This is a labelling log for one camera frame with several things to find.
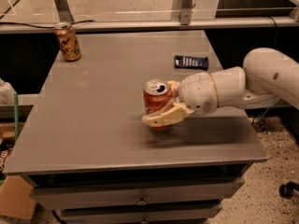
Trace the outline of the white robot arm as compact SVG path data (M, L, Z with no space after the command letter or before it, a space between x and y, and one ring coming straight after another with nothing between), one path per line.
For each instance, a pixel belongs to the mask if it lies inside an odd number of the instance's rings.
M254 109L284 100L299 109L299 64L278 50L254 49L241 67L201 72L180 82L150 80L143 99L142 121L158 131L192 114L204 116L226 106Z

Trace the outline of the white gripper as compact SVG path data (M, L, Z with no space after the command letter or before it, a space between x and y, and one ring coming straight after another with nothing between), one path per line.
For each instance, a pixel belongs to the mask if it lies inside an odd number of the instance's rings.
M185 120L190 114L204 116L216 111L218 97L215 83L208 73L198 73L185 77L180 83L167 82L174 97L183 103L173 103L170 109L160 110L142 117L144 124L151 128L164 127Z

